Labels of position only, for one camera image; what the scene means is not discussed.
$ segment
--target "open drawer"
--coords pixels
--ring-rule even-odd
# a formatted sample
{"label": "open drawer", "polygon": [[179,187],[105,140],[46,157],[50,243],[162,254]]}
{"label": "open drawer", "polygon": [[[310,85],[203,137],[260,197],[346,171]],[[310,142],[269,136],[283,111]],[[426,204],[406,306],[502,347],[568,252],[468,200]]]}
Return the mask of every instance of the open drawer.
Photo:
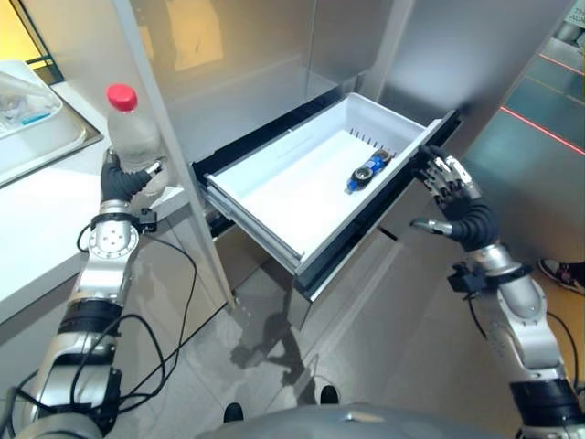
{"label": "open drawer", "polygon": [[[308,276],[301,290],[314,289],[325,267],[340,260],[339,244],[355,241],[348,232],[356,228],[355,221],[363,226],[380,219],[385,211],[377,209],[380,196],[441,122],[425,127],[351,93],[236,163],[207,174],[207,198],[295,278]],[[394,158],[366,187],[346,192],[354,170],[380,147]]]}

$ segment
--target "plastic bottle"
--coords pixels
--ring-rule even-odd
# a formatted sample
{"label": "plastic bottle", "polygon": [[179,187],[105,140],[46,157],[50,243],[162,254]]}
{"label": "plastic bottle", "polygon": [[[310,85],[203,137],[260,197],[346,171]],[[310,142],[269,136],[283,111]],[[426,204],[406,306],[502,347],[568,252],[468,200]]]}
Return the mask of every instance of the plastic bottle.
{"label": "plastic bottle", "polygon": [[[138,98],[132,87],[113,84],[106,93],[112,109],[108,114],[108,133],[114,151],[120,157],[122,170],[135,172],[148,167],[158,158],[165,157],[161,136],[156,123],[138,107]],[[141,194],[154,200],[168,184],[168,170],[146,185]]]}

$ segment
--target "black cable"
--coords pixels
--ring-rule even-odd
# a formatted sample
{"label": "black cable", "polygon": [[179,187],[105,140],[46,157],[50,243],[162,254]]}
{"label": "black cable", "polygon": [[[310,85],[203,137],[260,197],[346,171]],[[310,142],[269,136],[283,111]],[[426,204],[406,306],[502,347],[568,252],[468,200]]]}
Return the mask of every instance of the black cable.
{"label": "black cable", "polygon": [[473,308],[472,301],[473,301],[473,299],[471,297],[467,299],[467,305],[469,306],[469,312],[472,314],[473,321],[474,321],[475,325],[477,326],[477,329],[479,330],[480,334],[482,335],[484,340],[487,340],[487,335],[485,334],[485,331],[482,328],[482,326],[480,325],[479,320],[477,319],[477,315],[475,314],[475,309]]}
{"label": "black cable", "polygon": [[[193,260],[193,258],[187,252],[185,252],[183,249],[175,246],[174,244],[171,244],[170,242],[167,242],[167,241],[163,241],[163,240],[161,240],[159,238],[155,238],[154,236],[150,236],[150,235],[144,235],[144,236],[146,238],[152,240],[152,241],[159,242],[159,243],[161,243],[161,244],[163,244],[163,245],[165,245],[165,246],[167,246],[167,247],[169,247],[171,249],[174,249],[175,251],[181,253],[183,256],[185,256],[188,259],[189,263],[193,267],[193,281],[191,282],[191,291],[189,293],[189,297],[186,300],[185,310],[183,312],[183,322],[181,324],[181,330],[180,330],[180,333],[179,333],[179,338],[177,340],[176,349],[175,349],[175,352],[174,352],[174,354],[175,354],[175,362],[173,364],[173,367],[169,370],[168,375],[166,375],[166,377],[164,378],[164,384],[165,384],[168,381],[168,379],[171,377],[171,374],[175,371],[176,365],[178,363],[179,351],[181,349],[181,343],[183,341],[183,335],[185,334],[186,317],[187,317],[188,310],[189,310],[189,307],[191,305],[191,301],[193,299],[193,295],[194,295],[194,292],[195,292],[195,284],[197,282],[197,264],[195,263],[195,261]],[[134,397],[137,397],[137,396],[141,395],[139,393],[135,393],[135,391],[137,389],[134,389],[134,391],[132,391],[128,395],[122,396],[121,397],[121,401],[125,401],[128,398],[134,398]],[[140,402],[137,402],[137,403],[135,403],[133,405],[130,405],[128,407],[124,407],[123,409],[121,409],[119,411],[119,414],[129,412],[130,410],[133,410],[136,407],[142,405],[146,401],[148,401],[148,400],[140,401]]]}
{"label": "black cable", "polygon": [[82,253],[89,253],[90,252],[88,249],[84,249],[81,247],[81,237],[83,236],[83,233],[85,233],[85,230],[87,230],[90,226],[91,226],[91,224],[88,224],[83,229],[81,229],[80,234],[77,237],[77,242],[76,242],[77,250],[79,250]]}
{"label": "black cable", "polygon": [[81,371],[83,370],[83,368],[87,364],[88,360],[90,359],[91,354],[93,353],[95,348],[101,343],[101,341],[108,335],[108,333],[112,329],[114,329],[122,321],[127,320],[129,318],[134,318],[144,325],[144,327],[148,331],[148,335],[153,340],[154,348],[156,349],[156,354],[158,355],[158,359],[160,361],[162,375],[161,375],[161,380],[160,380],[157,388],[153,392],[153,396],[157,395],[158,392],[160,392],[160,390],[165,385],[165,358],[163,357],[163,352],[162,352],[161,347],[158,343],[158,340],[156,339],[156,336],[154,335],[153,329],[150,327],[148,322],[146,320],[144,320],[141,316],[138,316],[137,314],[126,314],[124,316],[120,316],[120,317],[116,318],[108,326],[106,326],[105,329],[101,332],[100,336],[98,338],[96,338],[93,343],[91,343],[90,350],[88,350],[84,354],[83,358],[81,359],[81,362],[80,362],[79,366],[77,367],[75,375],[73,376],[73,382],[71,383],[71,387],[69,389],[69,404],[71,405],[72,408],[74,408],[76,405],[75,388],[77,386],[77,381],[80,378]]}
{"label": "black cable", "polygon": [[572,334],[570,333],[569,327],[565,324],[565,322],[557,315],[547,311],[547,315],[551,316],[555,320],[557,320],[560,325],[563,327],[565,332],[567,333],[567,337],[569,337],[570,346],[573,349],[573,367],[575,370],[575,379],[573,380],[573,389],[577,391],[579,386],[579,353],[577,351],[577,344],[575,343],[575,339],[573,338]]}
{"label": "black cable", "polygon": [[144,403],[146,403],[150,399],[152,399],[154,396],[156,396],[160,392],[160,390],[165,386],[166,382],[169,380],[169,378],[171,377],[172,373],[175,371],[176,366],[178,364],[178,356],[179,356],[179,351],[181,349],[181,342],[183,341],[183,336],[185,334],[186,318],[187,318],[187,314],[188,314],[189,307],[191,305],[191,301],[193,300],[193,295],[195,293],[195,285],[196,285],[196,282],[197,282],[197,264],[195,263],[195,261],[193,260],[193,258],[188,253],[186,253],[183,249],[175,246],[174,244],[171,244],[170,242],[163,241],[163,240],[161,240],[159,238],[155,238],[155,237],[150,236],[150,235],[144,235],[144,236],[147,237],[147,238],[149,238],[152,241],[159,242],[159,243],[161,243],[161,244],[163,244],[163,245],[165,245],[165,246],[167,246],[167,247],[169,247],[169,248],[171,248],[171,249],[173,249],[173,250],[175,250],[175,251],[180,252],[181,254],[183,254],[183,256],[185,256],[188,259],[189,263],[193,267],[193,281],[191,282],[191,290],[189,292],[189,297],[187,298],[186,305],[185,305],[185,309],[184,309],[184,312],[183,312],[183,321],[182,321],[182,324],[181,324],[181,330],[180,330],[180,333],[179,333],[179,338],[178,338],[177,343],[176,343],[176,349],[174,351],[175,361],[173,363],[173,366],[169,370],[168,374],[166,374],[165,373],[165,361],[163,359],[161,359],[161,357],[159,356],[159,361],[161,363],[159,367],[162,368],[163,378],[159,382],[158,387],[154,391],[152,391],[152,392],[146,392],[146,393],[142,392],[142,393],[140,393],[140,392],[136,392],[140,388],[140,386],[138,386],[136,389],[134,389],[133,391],[131,391],[129,394],[121,396],[120,399],[118,400],[118,405],[119,406],[122,405],[125,401],[127,401],[127,400],[129,400],[131,398],[140,398],[140,397],[142,397],[143,399],[140,400],[140,401],[138,401],[138,402],[135,402],[134,404],[129,405],[128,407],[124,407],[124,408],[120,409],[118,411],[118,414],[123,414],[123,413],[129,412],[129,411],[131,411],[131,410],[133,410],[133,409],[135,409],[137,407],[140,407],[141,405],[143,405]]}
{"label": "black cable", "polygon": [[4,412],[2,413],[2,418],[0,418],[0,438],[4,436],[4,431],[6,430],[6,427],[8,427],[8,424],[10,423],[10,419],[12,418],[12,411],[15,409],[15,402],[16,387],[10,387],[6,391]]}
{"label": "black cable", "polygon": [[[24,378],[22,381],[20,381],[18,383],[16,388],[23,390],[23,388],[27,385],[27,383],[37,376],[37,373],[38,373],[38,370],[35,370],[34,372],[30,373],[26,378]],[[10,437],[16,437],[14,420],[12,419],[13,411],[14,411],[14,407],[12,408],[12,410],[10,410],[10,413],[8,414],[8,421],[7,421],[7,426],[6,426],[8,428],[8,435]]]}
{"label": "black cable", "polygon": [[578,296],[580,296],[580,297],[585,297],[585,294],[584,294],[584,293],[582,293],[582,292],[580,292],[580,291],[569,290],[568,288],[565,288],[565,290],[567,290],[569,293],[576,294],[576,295],[578,295]]}
{"label": "black cable", "polygon": [[[78,247],[78,250],[80,250],[80,252],[87,252],[87,249],[82,249],[80,247],[80,239],[81,239],[81,236],[83,235],[83,233],[85,232],[85,230],[87,230],[87,228],[89,226],[90,225],[83,228],[83,230],[80,232],[80,235],[77,239],[77,247]],[[72,408],[74,408],[77,405],[77,403],[75,402],[75,389],[77,387],[77,383],[79,381],[81,372],[83,371],[83,368],[87,365],[87,362],[89,361],[91,354],[93,353],[95,348],[103,341],[103,339],[108,335],[108,333],[116,325],[119,325],[123,320],[134,318],[134,319],[140,321],[144,325],[146,330],[148,331],[148,334],[153,341],[154,348],[156,349],[156,353],[157,353],[158,358],[159,358],[159,363],[160,363],[159,367],[161,368],[161,380],[160,380],[158,386],[156,387],[156,389],[154,389],[154,391],[152,391],[152,392],[147,392],[147,393],[136,392],[136,390],[138,389],[138,388],[136,388],[131,393],[120,397],[120,399],[117,401],[118,406],[120,406],[122,403],[124,403],[125,401],[127,401],[131,398],[143,398],[143,399],[128,406],[128,407],[124,407],[123,409],[120,409],[118,411],[118,414],[129,412],[129,411],[139,407],[140,405],[144,404],[145,402],[149,401],[154,396],[156,396],[161,391],[161,389],[165,386],[166,382],[171,377],[171,374],[176,369],[176,366],[178,364],[178,356],[179,356],[179,352],[181,349],[181,343],[183,341],[183,336],[185,335],[186,318],[187,318],[188,310],[189,310],[189,307],[191,305],[191,301],[193,300],[193,295],[195,292],[195,285],[197,282],[197,264],[195,263],[193,258],[188,253],[186,253],[184,250],[180,249],[179,247],[175,246],[174,244],[171,244],[170,242],[166,242],[166,241],[160,240],[160,239],[152,237],[152,236],[147,236],[147,237],[153,241],[156,241],[156,242],[159,242],[163,245],[166,245],[167,247],[172,248],[172,249],[176,250],[177,252],[180,252],[188,259],[189,263],[193,267],[193,281],[191,283],[191,290],[189,293],[189,297],[187,298],[185,310],[183,313],[183,321],[181,324],[181,330],[180,330],[179,338],[177,340],[177,346],[176,346],[176,349],[174,352],[175,361],[174,361],[173,367],[169,370],[169,372],[167,374],[166,370],[165,370],[165,358],[164,358],[162,350],[160,348],[160,344],[158,343],[158,340],[156,339],[156,336],[154,335],[154,331],[152,330],[152,328],[150,327],[148,322],[146,322],[146,320],[144,320],[141,316],[138,316],[137,314],[127,314],[124,316],[120,316],[117,319],[115,319],[114,321],[112,321],[100,333],[98,338],[91,344],[88,352],[86,352],[84,354],[83,358],[81,359],[81,362],[80,362],[80,364],[75,372],[75,376],[73,377],[73,382],[71,383],[71,388],[69,390],[69,404],[71,405]],[[21,381],[20,384],[18,385],[18,387],[11,387],[10,389],[8,389],[8,391],[6,393],[5,410],[4,410],[4,413],[2,415],[2,419],[0,420],[0,438],[2,437],[2,434],[4,434],[4,431],[5,431],[6,427],[8,427],[8,425],[10,425],[9,428],[12,429],[10,433],[12,433],[14,431],[14,427],[12,425],[12,412],[14,410],[16,397],[21,397],[21,398],[25,399],[26,401],[36,405],[37,407],[42,408],[43,410],[46,410],[47,412],[55,412],[55,409],[53,409],[52,407],[49,407],[49,406],[37,401],[35,398],[30,396],[28,393],[22,391],[22,388],[27,384],[27,382],[32,380],[36,374],[37,374],[37,371],[34,371],[29,376],[27,376],[23,381]]]}

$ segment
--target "black rubber grip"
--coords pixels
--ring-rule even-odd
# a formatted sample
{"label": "black rubber grip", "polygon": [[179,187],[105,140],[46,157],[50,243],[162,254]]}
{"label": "black rubber grip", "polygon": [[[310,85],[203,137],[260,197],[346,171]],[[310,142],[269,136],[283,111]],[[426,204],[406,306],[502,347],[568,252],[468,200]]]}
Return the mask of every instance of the black rubber grip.
{"label": "black rubber grip", "polygon": [[466,252],[496,243],[500,235],[497,218],[484,200],[462,199],[462,205],[452,203],[443,211],[453,225],[450,238],[460,242]]}
{"label": "black rubber grip", "polygon": [[513,382],[510,389],[524,425],[560,427],[585,423],[585,414],[567,380]]}
{"label": "black rubber grip", "polygon": [[146,171],[123,172],[115,163],[101,168],[101,201],[119,199],[128,201],[152,179]]}
{"label": "black rubber grip", "polygon": [[[101,333],[108,325],[122,314],[122,307],[105,300],[84,300],[73,302],[67,308],[65,316],[58,327],[58,333],[95,332]],[[116,337],[118,325],[108,331]]]}

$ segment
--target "person's foot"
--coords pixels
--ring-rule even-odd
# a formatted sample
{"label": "person's foot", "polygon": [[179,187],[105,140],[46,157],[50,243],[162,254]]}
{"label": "person's foot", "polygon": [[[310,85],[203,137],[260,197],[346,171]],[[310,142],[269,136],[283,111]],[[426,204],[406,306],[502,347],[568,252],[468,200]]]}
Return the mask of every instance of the person's foot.
{"label": "person's foot", "polygon": [[223,412],[223,423],[233,423],[234,421],[243,421],[244,411],[241,410],[241,405],[233,402]]}
{"label": "person's foot", "polygon": [[321,403],[322,404],[338,404],[339,395],[333,386],[325,386],[321,390]]}
{"label": "person's foot", "polygon": [[567,263],[553,261],[552,259],[539,259],[537,266],[542,273],[556,281],[563,288],[585,294],[585,286],[573,277]]}

